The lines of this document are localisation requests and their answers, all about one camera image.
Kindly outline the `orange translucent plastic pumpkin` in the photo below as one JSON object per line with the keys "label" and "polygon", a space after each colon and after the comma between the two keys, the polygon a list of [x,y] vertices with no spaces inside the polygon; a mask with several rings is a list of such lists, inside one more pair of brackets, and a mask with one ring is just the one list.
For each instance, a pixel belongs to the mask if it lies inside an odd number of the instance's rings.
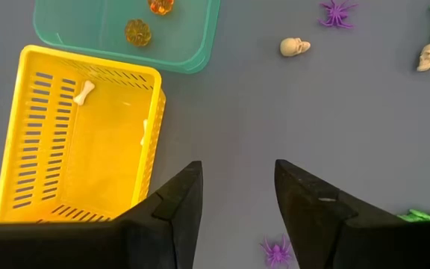
{"label": "orange translucent plastic pumpkin", "polygon": [[148,0],[149,9],[157,15],[165,16],[172,11],[175,0]]}
{"label": "orange translucent plastic pumpkin", "polygon": [[125,27],[125,38],[133,46],[147,46],[152,38],[149,25],[141,19],[128,20]]}

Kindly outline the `green plastic Halloween figure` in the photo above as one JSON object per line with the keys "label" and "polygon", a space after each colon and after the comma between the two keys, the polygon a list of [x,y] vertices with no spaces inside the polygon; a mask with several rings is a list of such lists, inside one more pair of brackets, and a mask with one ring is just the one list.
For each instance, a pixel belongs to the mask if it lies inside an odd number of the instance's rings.
{"label": "green plastic Halloween figure", "polygon": [[430,213],[416,209],[409,209],[406,214],[399,214],[398,217],[410,223],[430,222]]}

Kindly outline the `teal translucent plastic bin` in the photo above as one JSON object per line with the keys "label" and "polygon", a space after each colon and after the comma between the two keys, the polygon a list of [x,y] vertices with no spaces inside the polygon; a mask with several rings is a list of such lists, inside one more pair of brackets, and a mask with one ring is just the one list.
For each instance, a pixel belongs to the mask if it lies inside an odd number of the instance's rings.
{"label": "teal translucent plastic bin", "polygon": [[[38,37],[59,49],[192,74],[211,57],[221,0],[174,0],[158,15],[148,0],[35,0],[33,25]],[[130,44],[129,20],[141,19],[152,38]]]}

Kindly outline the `yellow slotted plastic basket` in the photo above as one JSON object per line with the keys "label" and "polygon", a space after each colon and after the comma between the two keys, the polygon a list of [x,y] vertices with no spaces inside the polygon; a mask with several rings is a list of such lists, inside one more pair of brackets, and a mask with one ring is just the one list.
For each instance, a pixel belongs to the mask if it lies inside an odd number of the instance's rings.
{"label": "yellow slotted plastic basket", "polygon": [[[85,81],[95,88],[77,105]],[[143,201],[165,104],[156,69],[26,46],[1,165],[0,223],[109,221]]]}

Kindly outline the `purple plastic spider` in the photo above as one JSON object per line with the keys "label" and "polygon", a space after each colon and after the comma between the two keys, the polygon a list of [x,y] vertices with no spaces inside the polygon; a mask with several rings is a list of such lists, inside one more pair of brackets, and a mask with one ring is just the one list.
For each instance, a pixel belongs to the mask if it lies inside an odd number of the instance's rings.
{"label": "purple plastic spider", "polygon": [[354,25],[345,22],[345,20],[349,17],[349,11],[357,6],[358,4],[350,4],[349,0],[345,0],[342,3],[337,3],[334,0],[320,3],[320,7],[323,7],[325,10],[326,18],[318,19],[317,21],[328,28],[352,29]]}
{"label": "purple plastic spider", "polygon": [[285,234],[281,235],[280,241],[273,243],[264,238],[260,246],[264,251],[265,264],[269,269],[278,269],[282,265],[285,265],[286,269],[289,268],[293,261],[293,254],[291,253],[291,243]]}

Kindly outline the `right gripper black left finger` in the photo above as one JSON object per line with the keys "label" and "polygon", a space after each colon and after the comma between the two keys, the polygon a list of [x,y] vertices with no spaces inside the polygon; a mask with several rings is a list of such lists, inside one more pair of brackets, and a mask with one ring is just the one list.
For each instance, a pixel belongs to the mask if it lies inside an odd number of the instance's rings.
{"label": "right gripper black left finger", "polygon": [[193,269],[203,204],[201,161],[192,161],[119,216],[130,269]]}

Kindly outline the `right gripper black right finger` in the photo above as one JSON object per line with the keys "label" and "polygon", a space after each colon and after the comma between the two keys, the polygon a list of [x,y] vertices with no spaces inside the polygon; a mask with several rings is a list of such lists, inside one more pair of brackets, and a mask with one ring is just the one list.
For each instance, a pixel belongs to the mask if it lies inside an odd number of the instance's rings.
{"label": "right gripper black right finger", "polygon": [[340,189],[300,167],[275,161],[275,192],[300,269],[332,269],[340,230],[358,213]]}

